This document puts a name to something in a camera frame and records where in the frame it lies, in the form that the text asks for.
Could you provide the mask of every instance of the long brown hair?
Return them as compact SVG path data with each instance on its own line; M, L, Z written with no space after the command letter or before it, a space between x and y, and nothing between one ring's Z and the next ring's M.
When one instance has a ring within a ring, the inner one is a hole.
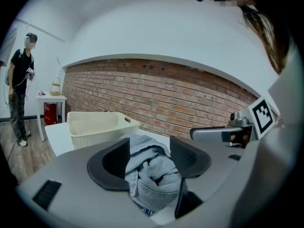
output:
M285 59L290 45L287 27L273 13L259 10L258 6L242 6L245 22L255 31L264 44L273 69L280 74L285 67Z

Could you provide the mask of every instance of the laundry basket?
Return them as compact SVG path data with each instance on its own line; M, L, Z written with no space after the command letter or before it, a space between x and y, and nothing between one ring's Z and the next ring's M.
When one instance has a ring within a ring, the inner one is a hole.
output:
M119 112L69 112L67 123L75 149L136 133L140 125Z

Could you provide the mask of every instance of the basket handle hole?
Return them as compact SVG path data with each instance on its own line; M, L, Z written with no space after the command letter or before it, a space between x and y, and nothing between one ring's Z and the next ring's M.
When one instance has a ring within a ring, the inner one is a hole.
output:
M131 123L131 120L130 119L128 119L128 118L124 118L124 120L126 121L126 122L128 122L128 123Z

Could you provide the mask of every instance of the sneaker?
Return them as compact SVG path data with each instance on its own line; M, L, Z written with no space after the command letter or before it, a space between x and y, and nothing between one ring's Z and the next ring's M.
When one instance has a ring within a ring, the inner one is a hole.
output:
M24 136L30 136L30 131L27 131Z
M25 141L25 140L21 140L19 143L18 143L21 147L26 147L28 145L28 143Z

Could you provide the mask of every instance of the man's hand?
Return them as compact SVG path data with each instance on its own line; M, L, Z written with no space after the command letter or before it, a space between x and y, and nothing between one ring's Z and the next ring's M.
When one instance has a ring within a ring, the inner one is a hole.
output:
M14 89L9 89L9 99L12 101L14 96Z

